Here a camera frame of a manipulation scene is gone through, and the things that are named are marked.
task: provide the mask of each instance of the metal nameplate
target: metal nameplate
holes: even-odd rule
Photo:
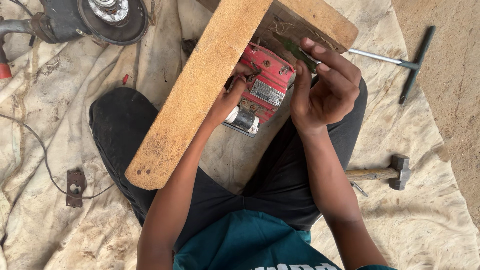
[[[283,98],[285,97],[285,94],[278,92],[275,88],[270,87],[258,79],[255,81],[255,84],[253,84],[250,93],[277,107],[282,104]]]

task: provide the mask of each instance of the wooden plank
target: wooden plank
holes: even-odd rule
[[[219,0],[197,0],[214,11]],[[358,29],[322,0],[275,0],[253,35],[252,42],[261,38],[265,47],[295,67],[297,59],[273,37],[276,32],[296,43],[308,37],[324,47],[343,53],[351,48]]]
[[[135,186],[165,186],[272,0],[222,0],[125,176]]]

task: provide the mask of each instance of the wooden hammer handle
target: wooden hammer handle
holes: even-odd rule
[[[349,181],[381,180],[400,177],[400,173],[393,168],[352,170],[346,171],[345,175]]]

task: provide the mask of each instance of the rusty metal plate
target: rusty metal plate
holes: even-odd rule
[[[85,175],[80,171],[67,171],[67,194],[75,197],[67,196],[66,206],[81,208],[84,204],[82,195],[86,189]]]

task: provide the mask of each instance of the hand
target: hand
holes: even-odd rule
[[[322,63],[316,67],[319,82],[310,89],[312,74],[303,61],[297,61],[290,115],[299,133],[319,135],[325,125],[341,121],[352,111],[360,93],[361,72],[337,52],[308,38],[300,45]]]
[[[253,70],[242,63],[237,63],[232,73],[230,74],[230,77],[237,74],[249,76],[253,74]],[[212,128],[216,128],[223,121],[225,121],[225,119],[233,111],[235,106],[238,105],[240,97],[246,88],[247,80],[244,76],[240,76],[237,78],[230,92],[227,93],[227,90],[225,89],[225,87],[223,87],[222,91],[216,98],[215,103],[205,117],[202,125],[206,124]]]

